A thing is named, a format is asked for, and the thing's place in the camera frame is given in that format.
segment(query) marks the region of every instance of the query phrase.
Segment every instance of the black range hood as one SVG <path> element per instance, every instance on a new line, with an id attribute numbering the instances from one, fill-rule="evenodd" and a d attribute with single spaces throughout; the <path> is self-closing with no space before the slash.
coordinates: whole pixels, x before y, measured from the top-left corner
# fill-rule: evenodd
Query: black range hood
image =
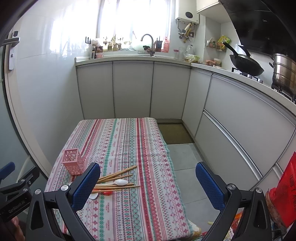
<path id="1" fill-rule="evenodd" d="M 282 53 L 296 60 L 293 33 L 285 25 L 285 19 L 270 10 L 272 1 L 264 4 L 260 0 L 221 0 L 221 4 L 230 16 L 241 44 L 247 49 L 270 55 Z"/>

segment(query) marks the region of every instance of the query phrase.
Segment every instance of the countertop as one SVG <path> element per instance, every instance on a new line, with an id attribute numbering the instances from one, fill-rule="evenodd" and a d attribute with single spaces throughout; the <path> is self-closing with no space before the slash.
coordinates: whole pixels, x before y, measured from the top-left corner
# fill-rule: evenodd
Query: countertop
<path id="1" fill-rule="evenodd" d="M 288 111 L 290 111 L 295 117 L 296 117 L 296 104 L 294 104 L 292 101 L 288 100 L 286 97 L 282 96 L 280 93 L 276 92 L 269 86 L 266 86 L 264 84 L 261 84 L 253 79 L 247 78 L 243 75 L 225 70 L 220 68 L 215 68 L 203 64 L 192 64 L 185 61 L 180 60 L 174 60 L 170 58 L 164 58 L 164 57 L 149 57 L 149 56 L 112 56 L 112 57 L 103 57 L 98 59 L 89 59 L 84 57 L 76 57 L 75 58 L 75 66 L 82 66 L 86 64 L 94 64 L 94 63 L 100 63 L 100 62 L 107 62 L 107 61 L 124 61 L 124 60 L 140 60 L 140 61 L 155 61 L 155 62 L 165 62 L 165 63 L 172 63 L 172 64 L 180 64 L 185 66 L 191 66 L 193 68 L 203 69 L 207 71 L 211 71 L 217 74 L 221 74 L 224 76 L 227 76 L 229 78 L 235 79 L 237 81 L 240 81 L 260 92 L 263 94 L 269 96 L 279 104 L 281 104 L 283 107 L 285 107 Z"/>

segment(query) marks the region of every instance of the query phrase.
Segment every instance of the pot handle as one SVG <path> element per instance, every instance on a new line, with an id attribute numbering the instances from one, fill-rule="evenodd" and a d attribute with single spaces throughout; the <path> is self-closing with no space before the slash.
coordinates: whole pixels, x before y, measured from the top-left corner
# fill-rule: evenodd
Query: pot handle
<path id="1" fill-rule="evenodd" d="M 249 51 L 247 50 L 247 48 L 244 45 L 239 45 L 239 46 L 246 53 L 247 57 L 251 56 L 251 54 L 249 53 Z"/>
<path id="2" fill-rule="evenodd" d="M 223 44 L 233 52 L 234 56 L 236 56 L 236 57 L 239 56 L 239 54 L 234 50 L 233 47 L 230 46 L 230 44 L 228 44 L 226 42 L 223 42 Z"/>

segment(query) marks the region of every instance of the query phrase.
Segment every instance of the pink basket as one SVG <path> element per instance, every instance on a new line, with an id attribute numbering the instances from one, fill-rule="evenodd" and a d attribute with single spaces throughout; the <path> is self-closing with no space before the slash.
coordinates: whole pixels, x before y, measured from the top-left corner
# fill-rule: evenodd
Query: pink basket
<path id="1" fill-rule="evenodd" d="M 85 171 L 85 159 L 81 157 L 78 148 L 64 150 L 62 163 L 72 176 L 82 175 Z"/>

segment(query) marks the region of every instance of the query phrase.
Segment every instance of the gray floor tile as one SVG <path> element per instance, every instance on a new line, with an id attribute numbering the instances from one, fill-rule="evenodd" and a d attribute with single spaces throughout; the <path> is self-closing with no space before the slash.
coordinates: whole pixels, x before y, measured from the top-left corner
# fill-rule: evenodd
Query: gray floor tile
<path id="1" fill-rule="evenodd" d="M 185 205 L 187 218 L 202 229 L 202 232 L 208 231 L 210 225 L 208 221 L 214 222 L 220 213 L 213 208 L 208 198 Z"/>
<path id="2" fill-rule="evenodd" d="M 198 163 L 190 144 L 168 145 L 174 170 L 193 168 Z"/>
<path id="3" fill-rule="evenodd" d="M 202 158 L 201 158 L 201 156 L 200 156 L 200 153 L 199 153 L 199 151 L 198 151 L 196 145 L 195 145 L 194 143 L 189 143 L 188 145 L 190 146 L 191 150 L 193 151 L 193 154 L 195 155 L 195 158 L 196 158 L 199 162 L 202 161 Z"/>
<path id="4" fill-rule="evenodd" d="M 178 170 L 175 171 L 175 173 L 184 204 L 207 198 L 207 195 L 195 176 L 195 168 Z"/>

